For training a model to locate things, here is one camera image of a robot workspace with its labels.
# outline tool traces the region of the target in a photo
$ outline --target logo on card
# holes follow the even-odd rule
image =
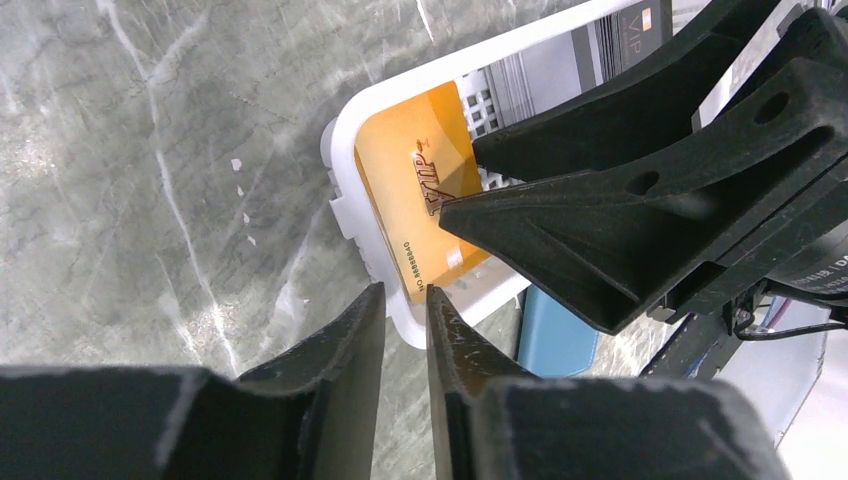
[[[427,213],[432,217],[442,205],[453,200],[453,195],[438,190],[439,174],[436,172],[436,164],[428,162],[424,155],[424,149],[430,148],[429,140],[417,140],[415,146],[418,151],[412,153],[412,164],[415,166],[415,173],[418,175],[418,184],[421,186],[421,195],[424,196],[424,204],[427,205]]]

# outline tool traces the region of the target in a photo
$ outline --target gray marble countertop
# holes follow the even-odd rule
[[[0,362],[233,377],[369,283],[318,144],[358,91],[568,8],[531,0],[0,1]],[[479,329],[511,351],[514,302]],[[634,374],[667,335],[601,342]],[[387,323],[373,478],[432,478],[426,361]]]

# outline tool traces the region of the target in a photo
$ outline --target yellow card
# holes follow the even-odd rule
[[[488,256],[439,228],[444,202],[482,191],[453,82],[368,119],[354,154],[411,303]]]

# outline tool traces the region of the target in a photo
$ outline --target white basket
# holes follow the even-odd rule
[[[520,52],[536,43],[569,32],[628,7],[638,0],[590,0],[563,12],[506,32],[373,85],[342,109],[324,130],[321,157],[330,169],[337,198],[330,201],[342,234],[353,239],[368,274],[386,286],[386,314],[401,337],[416,348],[426,347],[423,305],[410,305],[389,247],[380,230],[374,207],[359,176],[353,157],[359,129],[374,114],[422,94],[439,85],[456,81],[472,138],[500,127],[492,106],[491,91],[480,69]],[[468,97],[474,96],[475,105]],[[484,190],[509,185],[511,180],[481,170]],[[470,325],[527,288],[529,282],[497,258],[490,257],[445,289],[448,297]]]

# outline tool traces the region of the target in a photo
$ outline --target blue object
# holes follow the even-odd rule
[[[543,378],[577,375],[592,366],[598,332],[531,286],[524,301],[518,363]]]

